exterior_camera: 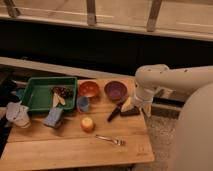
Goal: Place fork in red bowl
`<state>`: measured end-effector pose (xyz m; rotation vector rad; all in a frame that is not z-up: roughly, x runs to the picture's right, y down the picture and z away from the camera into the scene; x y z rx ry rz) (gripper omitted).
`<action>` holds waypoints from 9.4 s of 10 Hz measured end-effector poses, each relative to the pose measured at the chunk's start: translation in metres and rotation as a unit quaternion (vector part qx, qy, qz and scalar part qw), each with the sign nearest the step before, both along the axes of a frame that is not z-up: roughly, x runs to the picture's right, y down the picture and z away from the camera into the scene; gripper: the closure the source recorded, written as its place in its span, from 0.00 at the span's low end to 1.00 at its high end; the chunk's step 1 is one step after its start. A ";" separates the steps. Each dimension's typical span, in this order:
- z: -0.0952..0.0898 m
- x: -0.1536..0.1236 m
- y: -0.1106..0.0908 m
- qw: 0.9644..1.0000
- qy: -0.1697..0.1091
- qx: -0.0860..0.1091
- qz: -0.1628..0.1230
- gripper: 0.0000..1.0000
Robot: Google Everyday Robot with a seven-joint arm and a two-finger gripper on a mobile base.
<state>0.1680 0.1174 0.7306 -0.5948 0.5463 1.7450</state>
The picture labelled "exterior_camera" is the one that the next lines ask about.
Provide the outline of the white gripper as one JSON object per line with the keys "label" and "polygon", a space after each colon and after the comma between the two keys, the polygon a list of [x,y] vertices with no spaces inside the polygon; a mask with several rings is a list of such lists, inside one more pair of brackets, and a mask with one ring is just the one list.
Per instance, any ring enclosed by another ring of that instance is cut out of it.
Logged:
{"label": "white gripper", "polygon": [[152,91],[143,87],[136,87],[134,92],[127,98],[121,107],[122,112],[126,112],[134,107],[138,107],[147,117],[151,116]]}

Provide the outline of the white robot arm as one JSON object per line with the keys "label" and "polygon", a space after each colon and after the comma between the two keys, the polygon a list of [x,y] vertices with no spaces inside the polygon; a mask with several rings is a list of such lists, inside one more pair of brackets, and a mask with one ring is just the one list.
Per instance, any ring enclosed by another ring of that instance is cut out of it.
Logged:
{"label": "white robot arm", "polygon": [[213,171],[213,65],[144,65],[134,82],[131,104],[139,109],[151,107],[161,89],[182,95],[166,171]]}

